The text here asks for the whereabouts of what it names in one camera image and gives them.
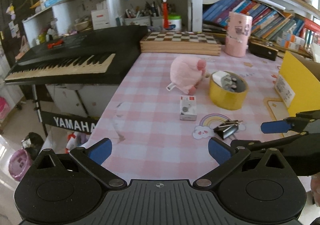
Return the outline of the person's right hand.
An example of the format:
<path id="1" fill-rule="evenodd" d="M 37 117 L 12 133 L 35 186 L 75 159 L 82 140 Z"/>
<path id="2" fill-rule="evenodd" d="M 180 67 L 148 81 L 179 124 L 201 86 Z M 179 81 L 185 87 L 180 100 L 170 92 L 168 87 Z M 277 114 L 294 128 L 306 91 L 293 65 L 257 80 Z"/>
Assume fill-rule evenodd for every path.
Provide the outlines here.
<path id="1" fill-rule="evenodd" d="M 319 173 L 311 177 L 310 187 L 311 187 L 311 192 L 312 192 L 315 204 L 319 207 L 320 205 L 320 174 Z"/>

